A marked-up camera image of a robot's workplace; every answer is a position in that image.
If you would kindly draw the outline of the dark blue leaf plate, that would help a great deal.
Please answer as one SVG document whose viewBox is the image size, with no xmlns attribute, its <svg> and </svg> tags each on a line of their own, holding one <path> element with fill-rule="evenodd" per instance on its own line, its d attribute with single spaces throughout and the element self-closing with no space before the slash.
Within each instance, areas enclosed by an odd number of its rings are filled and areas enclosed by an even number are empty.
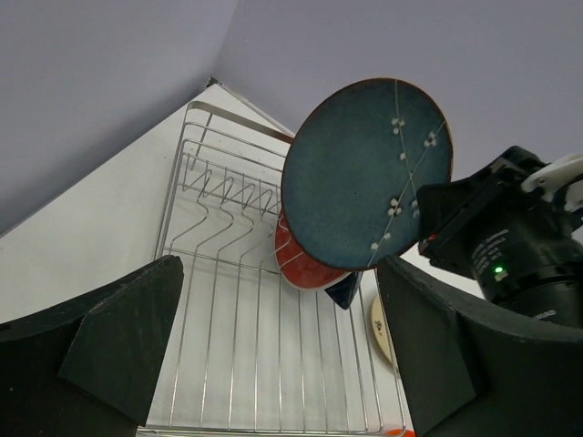
<svg viewBox="0 0 583 437">
<path fill-rule="evenodd" d="M 348 310 L 359 289 L 362 276 L 362 271 L 352 272 L 344 279 L 326 288 L 325 291 L 338 307 L 342 310 Z"/>
</svg>

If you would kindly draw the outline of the red teal floral plate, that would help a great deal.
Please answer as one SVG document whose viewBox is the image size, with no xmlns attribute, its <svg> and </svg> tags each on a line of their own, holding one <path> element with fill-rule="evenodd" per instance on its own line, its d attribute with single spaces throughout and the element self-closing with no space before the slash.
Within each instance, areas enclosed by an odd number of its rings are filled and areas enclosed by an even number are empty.
<svg viewBox="0 0 583 437">
<path fill-rule="evenodd" d="M 282 276 L 298 290 L 327 289 L 349 276 L 349 272 L 329 268 L 306 254 L 292 237 L 283 211 L 278 216 L 274 248 Z"/>
</svg>

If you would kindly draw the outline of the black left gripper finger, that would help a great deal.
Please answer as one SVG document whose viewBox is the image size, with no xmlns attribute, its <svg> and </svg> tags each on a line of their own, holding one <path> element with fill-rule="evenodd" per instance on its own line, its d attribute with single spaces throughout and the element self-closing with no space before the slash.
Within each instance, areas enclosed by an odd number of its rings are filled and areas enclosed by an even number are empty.
<svg viewBox="0 0 583 437">
<path fill-rule="evenodd" d="M 148 420 L 182 285 L 182 261 L 167 255 L 2 323 L 2 435 L 135 435 Z"/>
</svg>

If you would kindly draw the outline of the orange round plate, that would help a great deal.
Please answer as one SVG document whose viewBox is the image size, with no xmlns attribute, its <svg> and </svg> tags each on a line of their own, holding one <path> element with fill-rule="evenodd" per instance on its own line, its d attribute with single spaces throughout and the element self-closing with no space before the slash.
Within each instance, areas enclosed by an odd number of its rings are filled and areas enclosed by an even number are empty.
<svg viewBox="0 0 583 437">
<path fill-rule="evenodd" d="M 395 437 L 415 437 L 416 434 L 414 431 L 410 429 L 392 429 L 388 430 L 384 433 L 386 436 L 395 436 Z"/>
</svg>

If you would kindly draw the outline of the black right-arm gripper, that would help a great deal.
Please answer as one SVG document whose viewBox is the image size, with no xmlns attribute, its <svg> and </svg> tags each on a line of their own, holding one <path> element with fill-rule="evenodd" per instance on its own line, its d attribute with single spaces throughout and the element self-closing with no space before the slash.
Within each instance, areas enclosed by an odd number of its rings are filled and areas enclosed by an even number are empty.
<svg viewBox="0 0 583 437">
<path fill-rule="evenodd" d="M 582 173 L 546 202 L 521 183 L 548 164 L 512 146 L 417 191 L 420 254 L 491 303 L 398 257 L 377 266 L 419 436 L 582 433 Z"/>
</svg>

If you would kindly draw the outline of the cream round plate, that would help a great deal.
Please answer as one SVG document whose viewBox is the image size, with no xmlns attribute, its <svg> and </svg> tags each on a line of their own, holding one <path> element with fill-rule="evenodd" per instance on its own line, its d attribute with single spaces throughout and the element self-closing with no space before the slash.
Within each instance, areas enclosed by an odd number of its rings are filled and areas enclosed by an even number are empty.
<svg viewBox="0 0 583 437">
<path fill-rule="evenodd" d="M 386 361 L 393 365 L 393 355 L 391 347 L 390 333 L 385 324 L 384 310 L 381 302 L 381 297 L 376 295 L 373 298 L 370 317 L 373 330 L 373 336 L 376 340 L 380 352 L 383 354 Z"/>
</svg>

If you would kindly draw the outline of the teal speckled round plate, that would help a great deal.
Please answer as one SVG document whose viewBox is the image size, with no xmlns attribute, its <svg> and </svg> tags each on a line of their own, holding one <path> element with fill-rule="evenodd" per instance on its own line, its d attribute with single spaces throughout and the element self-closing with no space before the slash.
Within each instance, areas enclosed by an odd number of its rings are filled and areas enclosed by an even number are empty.
<svg viewBox="0 0 583 437">
<path fill-rule="evenodd" d="M 390 77 L 327 97 L 295 135 L 281 202 L 299 246 L 322 264 L 367 270 L 418 240 L 417 191 L 450 181 L 453 141 L 440 107 Z"/>
</svg>

